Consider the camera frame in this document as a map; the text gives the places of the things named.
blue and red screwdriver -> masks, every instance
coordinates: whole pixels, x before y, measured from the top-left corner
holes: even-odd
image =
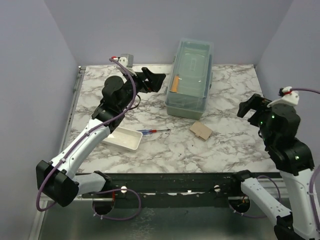
[[[144,129],[144,130],[138,130],[138,132],[141,132],[143,135],[147,135],[147,134],[154,134],[157,132],[166,132],[166,131],[170,131],[171,129],[163,129],[163,130],[156,130],[156,129]]]

marble tabletop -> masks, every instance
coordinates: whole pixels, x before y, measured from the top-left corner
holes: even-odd
[[[277,172],[264,151],[258,129],[246,118],[237,117],[239,103],[252,94],[262,94],[253,65],[214,65],[212,88],[207,108],[199,120],[212,129],[207,141],[190,131],[195,120],[167,115],[165,99],[171,65],[136,65],[167,75],[158,93],[140,93],[138,108],[129,111],[121,127],[171,129],[142,137],[136,152],[100,143],[80,166],[80,173],[222,173],[248,169],[252,172]],[[69,143],[84,129],[102,98],[107,77],[121,73],[114,65],[86,68]]]

clear plastic container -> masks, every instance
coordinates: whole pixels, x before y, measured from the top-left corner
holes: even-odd
[[[165,100],[169,115],[198,120],[205,112],[212,83],[212,45],[180,41]]]

gray floor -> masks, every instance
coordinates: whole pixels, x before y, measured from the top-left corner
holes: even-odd
[[[123,217],[134,209],[116,209]],[[255,204],[248,213],[260,215]],[[91,202],[74,201],[68,207],[55,206],[45,214],[40,240],[275,240],[267,218],[250,219],[229,208],[144,208],[125,222],[93,217]]]

white plastic tray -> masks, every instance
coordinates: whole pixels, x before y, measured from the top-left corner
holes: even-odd
[[[129,151],[136,151],[142,139],[142,132],[118,126],[102,143]]]

